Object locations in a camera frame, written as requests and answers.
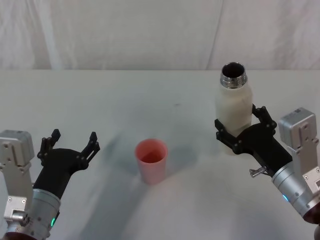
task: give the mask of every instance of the plastic cup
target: plastic cup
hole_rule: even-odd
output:
[[[142,180],[149,185],[160,183],[166,177],[168,148],[159,139],[146,139],[135,148],[135,157]]]

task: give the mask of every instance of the threaded bottle neck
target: threaded bottle neck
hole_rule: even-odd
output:
[[[220,83],[227,89],[237,89],[248,81],[245,67],[238,62],[230,62],[223,66]]]

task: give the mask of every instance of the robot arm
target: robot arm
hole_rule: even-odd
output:
[[[292,156],[273,137],[277,124],[266,107],[252,107],[260,123],[241,132],[238,137],[229,134],[216,119],[216,138],[237,155],[252,155],[261,168],[250,169],[254,178],[259,174],[271,177],[272,183],[291,203],[293,208],[311,224],[320,224],[320,168],[318,165],[316,116],[299,108],[279,122],[281,140],[288,145]]]
[[[100,150],[95,132],[82,152],[53,149],[60,136],[59,130],[55,129],[51,137],[42,139],[37,156],[43,169],[33,185],[29,173],[30,160],[34,157],[31,135],[12,130],[0,133],[0,170],[8,191],[4,212],[8,224],[5,240],[48,238],[60,214],[60,199],[71,176],[87,169]]]

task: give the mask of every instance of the white table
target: white table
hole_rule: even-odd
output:
[[[31,133],[34,150],[59,128],[56,148],[101,151],[72,176],[51,240],[301,240],[305,223],[271,183],[249,176],[249,155],[221,153],[214,128],[219,71],[0,71],[0,130]],[[248,71],[254,103],[274,120],[297,107],[320,116],[320,71]],[[169,148],[168,177],[141,182],[136,144]],[[40,160],[32,160],[34,181]],[[0,176],[0,213],[7,200]],[[1,219],[0,235],[6,229]]]

